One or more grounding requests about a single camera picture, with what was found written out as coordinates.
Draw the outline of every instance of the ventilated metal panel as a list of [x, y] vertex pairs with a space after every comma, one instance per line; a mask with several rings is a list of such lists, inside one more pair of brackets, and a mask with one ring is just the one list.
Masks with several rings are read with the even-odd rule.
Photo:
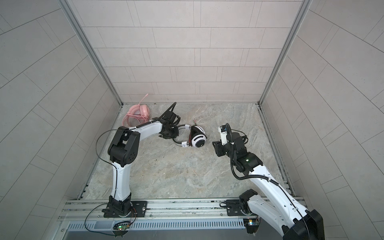
[[[87, 228], [92, 231], [111, 231], [112, 226], [119, 221], [87, 221]], [[176, 229], [244, 229], [243, 219], [220, 218], [220, 219], [159, 219], [159, 220], [136, 220], [130, 230], [176, 230]], [[84, 222], [71, 221], [67, 231], [86, 231]]]

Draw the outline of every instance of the white headphones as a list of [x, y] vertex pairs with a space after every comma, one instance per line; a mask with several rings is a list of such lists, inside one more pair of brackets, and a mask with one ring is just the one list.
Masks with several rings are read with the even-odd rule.
[[205, 131], [202, 127], [194, 125], [190, 126], [188, 124], [180, 125], [177, 127], [179, 130], [180, 129], [189, 129], [189, 139], [188, 141], [183, 141], [183, 142], [177, 142], [174, 138], [172, 139], [176, 145], [180, 147], [202, 147], [205, 142], [207, 141], [207, 136], [205, 135]]

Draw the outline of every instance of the gray marble surface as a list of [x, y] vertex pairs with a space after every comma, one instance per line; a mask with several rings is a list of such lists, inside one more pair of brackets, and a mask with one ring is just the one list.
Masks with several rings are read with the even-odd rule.
[[[151, 118], [160, 116], [170, 104], [148, 105]], [[124, 105], [114, 128], [131, 105]], [[256, 154], [274, 178], [283, 183], [263, 123], [255, 104], [177, 104], [174, 112], [181, 117], [180, 124], [203, 127], [207, 143], [201, 148], [179, 147], [171, 139], [152, 135], [140, 142], [139, 152], [132, 164], [130, 188], [133, 199], [238, 197], [252, 188], [263, 193], [248, 179], [239, 181], [231, 173], [229, 158], [217, 157], [212, 141], [220, 140], [217, 128], [229, 123], [232, 129], [245, 132], [247, 150]], [[186, 139], [186, 130], [178, 139]], [[108, 145], [114, 132], [108, 138]], [[104, 149], [103, 159], [109, 159]], [[113, 181], [111, 165], [99, 161], [83, 199], [108, 199]]]

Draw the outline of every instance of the pink ear cup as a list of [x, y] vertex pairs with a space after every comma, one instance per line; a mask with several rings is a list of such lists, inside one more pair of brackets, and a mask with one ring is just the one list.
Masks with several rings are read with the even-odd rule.
[[148, 106], [145, 104], [140, 105], [140, 103], [139, 103], [139, 104], [136, 104], [136, 105], [133, 105], [132, 107], [130, 107], [127, 114], [122, 119], [121, 125], [123, 125], [125, 127], [130, 127], [129, 118], [137, 119], [140, 124], [147, 122], [149, 120], [149, 108], [148, 108]]

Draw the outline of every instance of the black cable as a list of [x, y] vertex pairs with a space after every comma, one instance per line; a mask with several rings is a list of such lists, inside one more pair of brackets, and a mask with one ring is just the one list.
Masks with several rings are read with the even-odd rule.
[[[88, 230], [88, 231], [90, 231], [90, 232], [96, 232], [96, 231], [91, 231], [91, 230], [89, 230], [88, 228], [87, 228], [87, 224], [86, 224], [86, 221], [87, 221], [87, 218], [88, 218], [88, 216], [91, 214], [91, 212], [93, 212], [93, 210], [95, 210], [96, 208], [98, 208], [98, 207], [100, 207], [101, 205], [104, 205], [104, 204], [100, 204], [100, 205], [98, 205], [97, 207], [95, 207], [94, 209], [92, 209], [89, 213], [88, 213], [88, 215], [87, 215], [87, 217], [85, 218], [85, 220], [84, 220], [84, 227], [85, 227], [85, 229], [86, 230]], [[112, 234], [107, 234], [107, 233], [103, 233], [103, 232], [96, 232], [96, 233], [101, 233], [101, 234], [104, 234], [104, 235], [107, 235], [107, 236], [116, 236], [116, 235], [112, 235]]]
[[236, 132], [241, 132], [242, 134], [244, 134], [244, 136], [242, 136], [241, 138], [243, 139], [244, 144], [248, 143], [248, 137], [247, 137], [247, 135], [244, 132], [239, 131], [239, 130], [235, 130], [235, 129], [231, 129], [231, 130], [232, 131], [236, 131]]
[[[280, 187], [280, 185], [278, 185], [278, 187], [283, 191], [284, 195], [285, 195], [285, 196], [288, 198], [288, 200], [291, 202], [292, 206], [293, 206], [294, 208], [296, 208], [296, 206], [295, 206], [295, 205], [293, 204], [293, 202], [291, 201], [291, 198], [288, 197], [288, 195], [287, 195], [287, 194], [285, 193], [285, 191]], [[303, 220], [303, 222], [304, 222], [304, 224], [305, 224], [305, 227], [307, 228], [308, 239], [310, 239], [310, 231], [308, 230], [307, 223], [305, 222], [303, 215], [301, 215], [301, 213], [299, 212], [299, 209], [296, 209], [296, 210], [297, 210], [297, 212], [300, 214], [301, 219]]]

